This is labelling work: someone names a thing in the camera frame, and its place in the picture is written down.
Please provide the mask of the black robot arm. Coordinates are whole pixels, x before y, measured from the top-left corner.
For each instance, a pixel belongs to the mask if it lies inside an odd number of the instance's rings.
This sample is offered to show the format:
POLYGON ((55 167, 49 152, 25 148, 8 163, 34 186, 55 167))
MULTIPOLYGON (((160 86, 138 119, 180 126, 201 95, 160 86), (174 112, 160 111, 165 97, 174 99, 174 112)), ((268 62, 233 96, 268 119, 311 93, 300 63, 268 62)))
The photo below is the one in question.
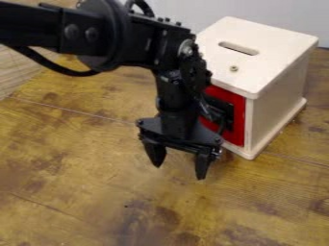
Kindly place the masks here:
POLYGON ((193 153, 204 180, 221 155, 222 136, 201 119, 224 118, 209 104, 213 73, 196 39, 180 22, 156 16, 146 0, 79 0, 74 9, 0 0, 0 44, 50 70, 74 77, 122 66, 152 71, 158 115, 137 121, 140 139, 154 166, 170 148, 193 153))

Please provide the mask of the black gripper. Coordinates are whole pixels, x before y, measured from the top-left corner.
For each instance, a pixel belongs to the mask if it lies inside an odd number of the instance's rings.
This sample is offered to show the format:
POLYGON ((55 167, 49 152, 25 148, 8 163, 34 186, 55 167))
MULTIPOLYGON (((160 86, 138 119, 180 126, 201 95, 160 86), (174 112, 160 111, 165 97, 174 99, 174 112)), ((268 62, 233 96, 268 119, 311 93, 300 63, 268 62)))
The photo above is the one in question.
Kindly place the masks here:
POLYGON ((222 136, 201 123, 200 99, 212 85, 213 73, 198 53, 181 55, 176 67, 153 69, 158 113, 137 122, 140 139, 156 167, 164 164, 168 149, 196 155, 196 176, 205 180, 209 168, 221 158, 222 136))

